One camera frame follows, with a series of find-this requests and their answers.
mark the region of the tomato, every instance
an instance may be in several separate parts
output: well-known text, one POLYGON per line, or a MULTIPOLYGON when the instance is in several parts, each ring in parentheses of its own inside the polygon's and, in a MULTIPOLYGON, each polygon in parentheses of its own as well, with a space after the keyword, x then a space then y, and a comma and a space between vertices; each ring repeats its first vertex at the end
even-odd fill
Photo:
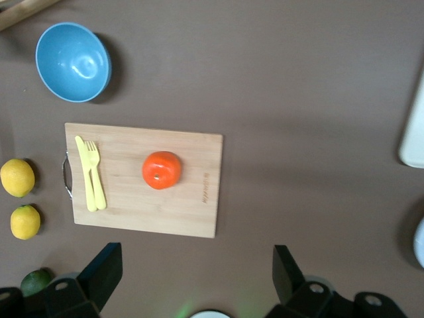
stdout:
POLYGON ((143 163, 142 175, 145 182, 154 189, 172 187, 180 179, 181 161, 169 151, 153 152, 143 163))

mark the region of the yellow fork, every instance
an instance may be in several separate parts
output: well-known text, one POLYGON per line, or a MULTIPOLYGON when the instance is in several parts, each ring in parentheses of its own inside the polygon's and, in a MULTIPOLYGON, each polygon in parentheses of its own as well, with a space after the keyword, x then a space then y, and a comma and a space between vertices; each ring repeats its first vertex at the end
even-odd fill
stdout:
POLYGON ((88 157, 91 164, 91 177, 93 180, 95 205, 99 210, 104 210, 106 209, 106 199, 103 188, 101 187, 99 171, 97 169, 100 162, 100 154, 93 141, 86 141, 85 145, 88 149, 88 157))

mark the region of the bowl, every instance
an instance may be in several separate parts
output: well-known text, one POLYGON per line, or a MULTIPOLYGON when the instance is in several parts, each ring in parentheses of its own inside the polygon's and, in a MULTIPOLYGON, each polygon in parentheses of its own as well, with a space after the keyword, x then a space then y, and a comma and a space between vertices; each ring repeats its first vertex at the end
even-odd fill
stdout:
POLYGON ((38 40, 38 73, 56 96, 74 103, 98 96, 111 79, 111 59, 88 28, 71 22, 52 25, 38 40))

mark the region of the lime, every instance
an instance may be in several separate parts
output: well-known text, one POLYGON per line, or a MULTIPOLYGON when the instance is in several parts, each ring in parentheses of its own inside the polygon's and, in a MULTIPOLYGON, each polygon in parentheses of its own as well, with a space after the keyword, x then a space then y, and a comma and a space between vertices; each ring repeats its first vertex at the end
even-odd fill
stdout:
POLYGON ((22 159, 6 162, 0 169, 0 179, 5 190, 15 197, 26 196, 35 184, 31 166, 22 159))
POLYGON ((24 277, 21 282, 21 291, 28 297, 43 290, 52 281, 52 276, 46 270, 35 270, 24 277))
POLYGON ((30 239, 37 234, 40 225, 40 213, 32 205, 22 205, 11 215, 11 230, 18 239, 30 239))

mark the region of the cutting board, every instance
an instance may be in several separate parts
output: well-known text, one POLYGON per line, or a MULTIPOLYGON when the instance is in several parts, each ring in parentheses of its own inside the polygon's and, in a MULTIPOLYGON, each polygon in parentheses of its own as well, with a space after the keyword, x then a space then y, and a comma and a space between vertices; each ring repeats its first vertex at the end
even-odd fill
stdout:
POLYGON ((76 224, 215 237, 223 136, 198 132, 66 123, 76 224), (89 212, 75 136, 96 143, 107 208, 89 212), (142 163, 155 151, 170 151, 182 161, 179 182, 168 189, 148 186, 142 163))

